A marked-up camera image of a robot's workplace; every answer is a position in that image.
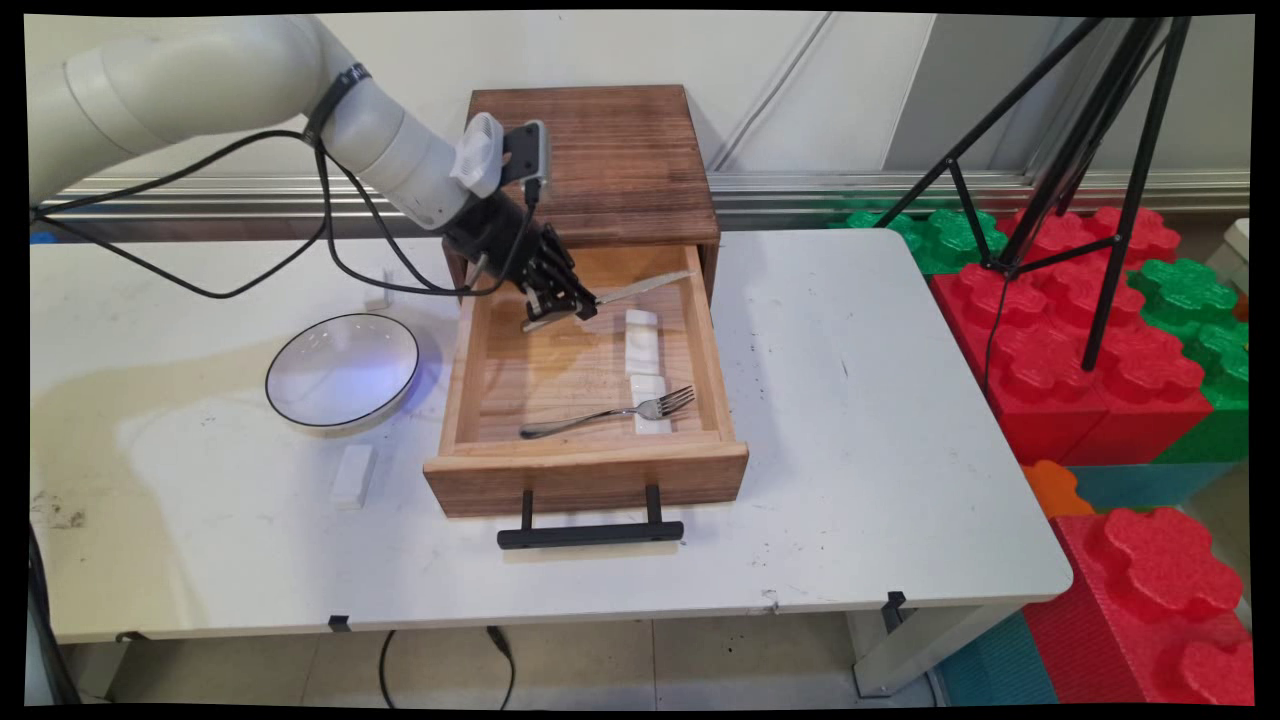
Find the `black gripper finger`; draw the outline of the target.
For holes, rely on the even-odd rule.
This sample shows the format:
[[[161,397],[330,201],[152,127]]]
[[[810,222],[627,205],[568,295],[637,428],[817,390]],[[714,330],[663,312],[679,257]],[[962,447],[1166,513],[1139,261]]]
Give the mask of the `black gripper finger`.
[[[568,255],[534,254],[524,270],[525,324],[550,324],[581,313],[580,283]]]
[[[534,252],[534,319],[590,320],[596,314],[596,296],[579,279],[575,261],[556,229],[544,225]]]

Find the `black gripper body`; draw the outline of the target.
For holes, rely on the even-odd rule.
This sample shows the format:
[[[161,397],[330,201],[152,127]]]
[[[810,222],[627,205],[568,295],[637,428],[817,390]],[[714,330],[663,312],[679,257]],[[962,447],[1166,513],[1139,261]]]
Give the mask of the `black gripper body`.
[[[543,234],[544,225],[507,193],[470,197],[463,209],[443,225],[443,243],[454,284],[461,287],[466,265],[479,263],[480,255],[486,254],[486,274],[494,278],[500,275],[511,284],[525,287],[529,263],[539,250]]]

